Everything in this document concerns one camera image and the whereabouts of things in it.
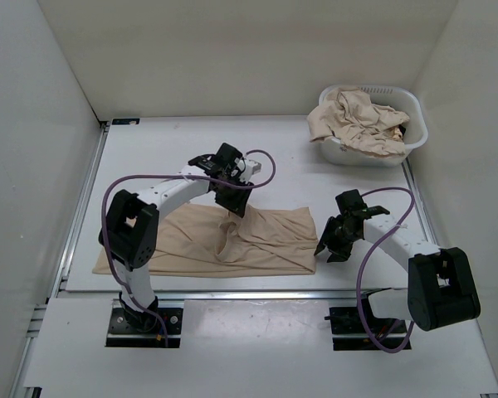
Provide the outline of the beige trousers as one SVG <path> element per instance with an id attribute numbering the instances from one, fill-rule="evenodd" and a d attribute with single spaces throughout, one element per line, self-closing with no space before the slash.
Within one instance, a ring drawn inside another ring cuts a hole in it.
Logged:
<path id="1" fill-rule="evenodd" d="M 185 204 L 160 222 L 149 272 L 199 278 L 311 275 L 318 237 L 306 207 L 244 217 L 216 206 Z"/>

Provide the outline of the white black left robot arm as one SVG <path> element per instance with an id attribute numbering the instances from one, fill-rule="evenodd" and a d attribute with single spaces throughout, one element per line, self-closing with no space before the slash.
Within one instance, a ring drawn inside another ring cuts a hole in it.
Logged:
<path id="1" fill-rule="evenodd" d="M 141 192 L 120 190 L 102 202 L 99 242 L 110 272 L 120 285 L 124 320 L 137 332 L 166 331 L 150 283 L 149 261 L 157 244 L 159 223 L 182 205 L 213 192 L 218 205 L 244 216 L 261 164 L 223 143 L 214 154 L 188 161 L 179 173 L 162 177 Z"/>

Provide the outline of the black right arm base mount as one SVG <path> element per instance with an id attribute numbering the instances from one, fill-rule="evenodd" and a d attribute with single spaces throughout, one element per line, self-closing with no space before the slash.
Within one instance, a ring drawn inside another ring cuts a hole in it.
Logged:
<path id="1" fill-rule="evenodd" d="M 396 349 L 408 335 L 408 323 L 394 318 L 376 318 L 368 301 L 368 296 L 379 289 L 368 289 L 361 293 L 364 317 L 370 332 L 376 340 L 389 350 Z M 333 350 L 335 352 L 378 351 L 361 323 L 356 303 L 355 291 L 321 290 L 321 298 L 329 300 L 329 310 L 325 321 L 330 323 Z"/>

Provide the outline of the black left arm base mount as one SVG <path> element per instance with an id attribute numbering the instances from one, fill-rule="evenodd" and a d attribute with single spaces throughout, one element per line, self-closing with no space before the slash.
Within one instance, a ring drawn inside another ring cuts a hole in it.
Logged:
<path id="1" fill-rule="evenodd" d="M 156 317 L 148 314 L 132 317 L 114 301 L 105 339 L 107 347 L 179 348 L 183 326 L 183 308 L 158 308 L 158 315 L 167 328 L 168 340 Z"/>

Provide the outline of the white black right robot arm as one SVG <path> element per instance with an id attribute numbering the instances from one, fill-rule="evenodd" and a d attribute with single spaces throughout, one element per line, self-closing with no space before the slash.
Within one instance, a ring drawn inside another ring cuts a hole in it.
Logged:
<path id="1" fill-rule="evenodd" d="M 357 324 L 373 332 L 386 319 L 409 321 L 423 331 L 476 319 L 481 304 L 466 253 L 442 248 L 409 231 L 383 206 L 369 206 L 358 190 L 335 198 L 339 214 L 330 217 L 316 246 L 328 251 L 330 263 L 342 263 L 352 254 L 354 243 L 371 244 L 382 250 L 408 276 L 404 289 L 382 289 L 360 294 Z"/>

